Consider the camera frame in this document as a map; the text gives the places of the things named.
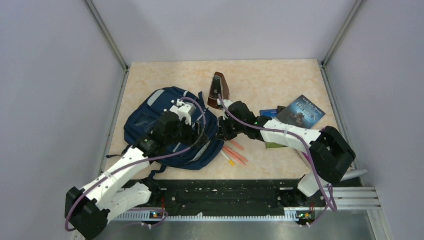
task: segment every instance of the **orange pencil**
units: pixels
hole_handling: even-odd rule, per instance
[[[234,146],[236,146],[238,149],[244,151],[245,148],[242,147],[238,142],[234,141],[234,140],[230,140],[230,143],[232,143]]]
[[[236,155],[239,159],[241,159],[241,160],[243,160],[243,161],[245,161],[246,163],[248,163],[249,162],[249,160],[247,160],[244,156],[242,156],[242,155],[240,155],[240,154],[238,154],[236,151],[234,151],[233,149],[231,149],[231,148],[229,148],[229,147],[227,147],[227,146],[224,146],[224,149],[227,149],[228,151],[230,151],[231,153],[233,153],[234,155]]]
[[[238,159],[232,152],[228,151],[226,148],[222,149],[226,154],[232,156],[233,159],[237,160],[237,162],[241,163],[242,165],[246,166],[246,163],[244,163],[242,160]]]

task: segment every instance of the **blue book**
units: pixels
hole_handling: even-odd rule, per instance
[[[281,111],[277,119],[284,124],[311,129],[325,115],[324,111],[302,95]]]
[[[278,109],[268,109],[268,110],[260,110],[259,115],[266,116],[270,118],[275,118],[278,115]]]

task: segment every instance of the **backpack strap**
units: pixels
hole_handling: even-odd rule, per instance
[[[165,170],[167,169],[168,166],[165,165],[160,165],[160,169],[159,170],[153,170],[151,171],[150,175],[148,176],[149,179],[153,179],[155,177],[156,174],[161,174],[163,172],[165,172]]]
[[[203,92],[199,92],[199,102],[203,105],[203,107],[206,107],[205,100],[203,99]]]
[[[130,147],[131,147],[131,145],[126,146],[126,147],[125,147],[125,149],[122,151],[122,153],[121,153],[121,154],[106,155],[106,158],[107,158],[107,159],[111,159],[111,158],[114,158],[114,157],[122,156],[122,155],[124,155],[124,154],[128,151],[128,149],[129,149]]]

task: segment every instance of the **pencil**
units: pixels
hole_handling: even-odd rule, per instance
[[[224,156],[224,158],[228,160],[229,164],[231,164],[232,166],[235,165],[234,162],[231,161],[231,159],[223,151],[220,151],[220,153]]]
[[[240,154],[238,154],[236,151],[234,151],[233,149],[231,149],[231,148],[229,148],[229,147],[227,147],[227,146],[224,146],[224,148],[223,149],[227,149],[228,151],[230,151],[231,153],[233,153],[234,155],[236,155],[237,156],[237,158],[239,158],[239,159],[241,159],[241,160],[243,160],[244,162],[246,162],[246,163],[248,163],[249,162],[249,160],[247,160],[244,156],[242,156],[242,155],[240,155]]]
[[[230,140],[230,143],[232,143],[234,146],[236,146],[238,149],[244,151],[245,148],[242,147],[238,142],[234,141],[234,140]]]
[[[246,163],[243,162],[242,160],[238,159],[237,156],[235,156],[232,152],[228,151],[226,148],[222,149],[226,154],[231,155],[233,159],[237,160],[237,162],[239,162],[240,164],[246,166]]]

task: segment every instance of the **cable tie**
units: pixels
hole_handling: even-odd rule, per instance
[[[292,125],[289,125],[289,124],[286,124],[285,125],[285,130],[284,130],[284,139],[285,139],[285,142],[286,142],[286,146],[287,147],[290,147],[289,146],[289,141],[287,140],[287,133],[289,132],[289,130],[292,128],[293,126]]]
[[[117,183],[118,180],[114,175],[112,175],[112,173],[105,171],[103,174],[106,176],[106,178],[112,179],[114,184]]]

